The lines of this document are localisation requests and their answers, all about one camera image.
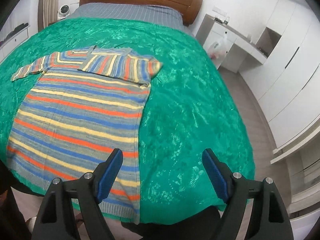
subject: white wardrobe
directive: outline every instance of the white wardrobe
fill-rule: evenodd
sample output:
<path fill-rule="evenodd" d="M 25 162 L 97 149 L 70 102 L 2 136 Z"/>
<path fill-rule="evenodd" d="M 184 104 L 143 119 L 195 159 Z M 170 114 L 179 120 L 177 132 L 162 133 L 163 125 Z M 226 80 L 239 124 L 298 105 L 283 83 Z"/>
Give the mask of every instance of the white wardrobe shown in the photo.
<path fill-rule="evenodd" d="M 263 65 L 244 62 L 239 72 L 281 149 L 320 117 L 320 23 L 309 8 L 279 0 L 267 27 L 279 42 Z"/>

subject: gray striped bed sheet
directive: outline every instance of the gray striped bed sheet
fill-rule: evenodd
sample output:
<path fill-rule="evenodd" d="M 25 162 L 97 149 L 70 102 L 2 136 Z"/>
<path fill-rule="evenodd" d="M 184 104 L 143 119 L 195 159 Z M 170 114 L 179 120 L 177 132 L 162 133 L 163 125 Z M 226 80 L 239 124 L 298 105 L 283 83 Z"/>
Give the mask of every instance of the gray striped bed sheet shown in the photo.
<path fill-rule="evenodd" d="M 87 3 L 77 8 L 68 18 L 78 17 L 138 20 L 167 26 L 193 36 L 183 25 L 181 14 L 167 6 Z"/>

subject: silver bolt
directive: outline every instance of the silver bolt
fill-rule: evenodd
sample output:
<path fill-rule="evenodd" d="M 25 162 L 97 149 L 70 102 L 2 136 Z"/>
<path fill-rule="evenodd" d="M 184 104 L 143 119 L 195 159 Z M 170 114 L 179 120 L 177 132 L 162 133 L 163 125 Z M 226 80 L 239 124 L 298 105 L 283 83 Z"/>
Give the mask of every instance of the silver bolt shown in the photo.
<path fill-rule="evenodd" d="M 239 173 L 239 172 L 234 172 L 234 173 L 233 173 L 233 176 L 234 176 L 236 179 L 239 179 L 239 178 L 242 177 L 241 173 Z"/>
<path fill-rule="evenodd" d="M 58 183 L 60 182 L 60 179 L 59 178 L 55 178 L 52 180 L 52 183 L 57 185 Z"/>
<path fill-rule="evenodd" d="M 266 182 L 269 183 L 269 184 L 272 184 L 272 183 L 273 183 L 273 179 L 267 177 L 267 178 L 266 178 Z"/>
<path fill-rule="evenodd" d="M 87 172 L 87 173 L 84 175 L 84 178 L 85 178 L 85 179 L 90 179 L 90 178 L 92 178 L 92 173 L 91 173 L 91 172 Z"/>

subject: beige curtain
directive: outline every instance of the beige curtain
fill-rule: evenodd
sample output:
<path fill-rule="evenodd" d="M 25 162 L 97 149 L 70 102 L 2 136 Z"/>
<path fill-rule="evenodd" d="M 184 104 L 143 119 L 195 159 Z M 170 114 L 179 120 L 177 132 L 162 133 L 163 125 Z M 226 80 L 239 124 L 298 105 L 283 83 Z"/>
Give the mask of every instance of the beige curtain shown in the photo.
<path fill-rule="evenodd" d="M 59 0 L 43 0 L 43 26 L 44 28 L 57 21 Z"/>

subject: green blanket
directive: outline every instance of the green blanket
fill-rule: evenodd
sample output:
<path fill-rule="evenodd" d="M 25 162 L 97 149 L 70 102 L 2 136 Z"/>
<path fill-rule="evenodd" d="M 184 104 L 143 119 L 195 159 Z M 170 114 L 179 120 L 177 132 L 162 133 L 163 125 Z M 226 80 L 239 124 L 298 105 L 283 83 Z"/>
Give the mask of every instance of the green blanket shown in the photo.
<path fill-rule="evenodd" d="M 130 20 L 63 20 L 32 36 L 0 65 L 3 162 L 13 119 L 39 77 L 31 75 L 11 82 L 11 75 L 54 51 L 92 45 L 130 47 L 163 62 L 151 82 L 139 129 L 140 222 L 172 224 L 210 205 L 224 207 L 201 163 L 201 153 L 206 148 L 210 147 L 232 171 L 254 178 L 252 148 L 245 126 L 199 43 L 178 30 Z M 18 179 L 43 193 L 32 182 L 19 176 Z"/>

